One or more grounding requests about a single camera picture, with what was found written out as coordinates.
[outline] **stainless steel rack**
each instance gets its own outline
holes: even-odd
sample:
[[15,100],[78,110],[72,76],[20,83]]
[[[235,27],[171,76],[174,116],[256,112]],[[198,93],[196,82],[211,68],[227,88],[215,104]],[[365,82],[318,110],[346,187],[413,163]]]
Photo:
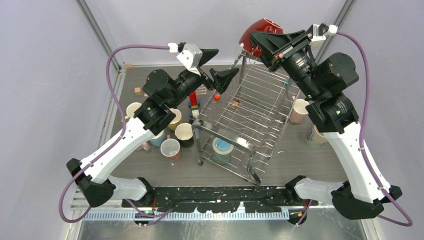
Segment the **stainless steel rack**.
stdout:
[[[215,100],[216,91],[210,93],[192,129],[199,165],[209,160],[259,185],[300,91],[287,75],[269,72],[245,51],[230,68],[237,68],[240,61],[238,81],[234,78],[219,100]],[[213,160],[214,138],[234,145],[231,159],[225,164]]]

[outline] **beige mug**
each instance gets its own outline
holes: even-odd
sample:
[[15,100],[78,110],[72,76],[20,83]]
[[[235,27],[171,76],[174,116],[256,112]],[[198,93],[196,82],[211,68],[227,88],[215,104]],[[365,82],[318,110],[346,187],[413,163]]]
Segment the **beige mug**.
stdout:
[[175,114],[175,118],[168,124],[168,128],[172,131],[175,131],[178,125],[183,123],[183,116],[178,109],[171,108],[170,110]]
[[181,158],[181,146],[178,140],[166,136],[167,139],[160,145],[160,152],[171,162],[178,161]]
[[294,101],[293,110],[290,113],[290,123],[292,124],[300,124],[305,120],[308,116],[308,111],[306,110],[306,106],[309,105],[309,102],[303,99],[296,99]]
[[150,145],[145,142],[143,144],[141,144],[139,147],[137,147],[137,149],[135,149],[136,151],[141,151],[141,150],[146,150],[146,151],[150,151]]
[[126,107],[126,115],[130,118],[134,117],[134,112],[142,106],[139,102],[133,102]]
[[306,145],[311,149],[319,149],[324,143],[328,142],[322,132],[319,132],[317,126],[313,125],[306,135]]

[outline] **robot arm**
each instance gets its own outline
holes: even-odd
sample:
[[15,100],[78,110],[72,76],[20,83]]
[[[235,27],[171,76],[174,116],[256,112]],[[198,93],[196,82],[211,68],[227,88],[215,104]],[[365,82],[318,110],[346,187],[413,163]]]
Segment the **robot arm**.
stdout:
[[[306,107],[309,118],[333,147],[348,181],[323,182],[298,176],[286,187],[293,198],[312,199],[334,207],[348,219],[375,218],[389,202],[368,170],[359,145],[361,125],[352,102],[342,93],[359,79],[355,63],[337,52],[318,64],[311,45],[321,43],[326,35],[336,34],[334,25],[312,25],[308,30],[289,34],[252,31],[252,44],[262,49],[261,61],[270,72],[283,68],[313,103]],[[369,161],[394,199],[402,195],[399,187],[390,185],[377,168],[367,145]]]
[[144,178],[125,179],[113,177],[112,171],[136,148],[151,140],[165,129],[175,118],[170,108],[176,108],[198,87],[204,85],[209,90],[224,93],[238,68],[217,72],[210,70],[212,78],[200,67],[212,59],[218,49],[199,49],[190,43],[170,43],[170,52],[180,52],[177,58],[186,67],[177,79],[172,79],[163,69],[152,71],[143,86],[149,96],[126,124],[125,132],[114,135],[108,142],[81,161],[71,159],[66,164],[71,175],[75,176],[83,167],[109,148],[118,138],[121,140],[93,165],[80,175],[75,183],[93,208],[110,199],[131,199],[150,202],[153,189]]

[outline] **gray table surface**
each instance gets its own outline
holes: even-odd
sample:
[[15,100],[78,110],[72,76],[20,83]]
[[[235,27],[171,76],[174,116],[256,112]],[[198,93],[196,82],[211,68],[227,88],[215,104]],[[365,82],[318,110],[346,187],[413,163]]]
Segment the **gray table surface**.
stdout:
[[[210,68],[226,70],[230,65],[206,65],[202,69],[208,73]],[[130,67],[126,71],[120,104],[126,108],[133,102],[142,103],[146,98],[134,94],[134,88],[143,87],[148,74],[155,69],[164,69],[174,79],[184,70],[183,66]],[[206,102],[205,95],[199,95],[201,104]],[[188,122],[189,108],[186,99],[178,108],[182,112],[183,122]],[[306,134],[311,129],[309,119],[298,125],[287,126],[272,162],[263,179],[262,185],[284,185],[298,175],[314,180],[340,182],[347,180],[338,158],[326,143],[319,149],[311,149],[305,144]],[[117,114],[112,133],[122,129]],[[159,147],[151,146],[151,151],[135,151],[125,159],[112,173],[121,178],[146,178],[152,186],[241,186],[248,185],[241,177],[211,163],[197,164],[198,152],[195,146],[182,149],[182,157],[171,164],[164,158]]]

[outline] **gray wall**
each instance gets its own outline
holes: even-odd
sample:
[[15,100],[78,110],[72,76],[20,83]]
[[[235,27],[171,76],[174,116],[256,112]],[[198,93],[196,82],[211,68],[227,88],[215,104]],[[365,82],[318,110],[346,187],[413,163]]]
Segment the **gray wall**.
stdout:
[[2,1],[0,23],[0,239],[62,239],[65,164],[96,148],[106,56],[73,0]]
[[[365,140],[386,177],[400,186],[401,206],[414,220],[406,228],[378,220],[382,239],[422,239],[424,211],[423,13],[421,0],[358,0],[339,29],[357,38],[365,49],[371,78],[371,98]],[[327,52],[349,54],[359,82],[345,93],[362,117],[365,74],[361,55],[348,39],[337,36]],[[386,204],[385,216],[405,221]]]
[[[280,24],[284,31],[307,29],[312,23],[333,21],[345,0],[86,0],[108,42],[167,45],[189,42],[217,48],[211,63],[233,62],[239,39],[261,18]],[[120,54],[127,64],[177,64],[165,51],[128,50]]]

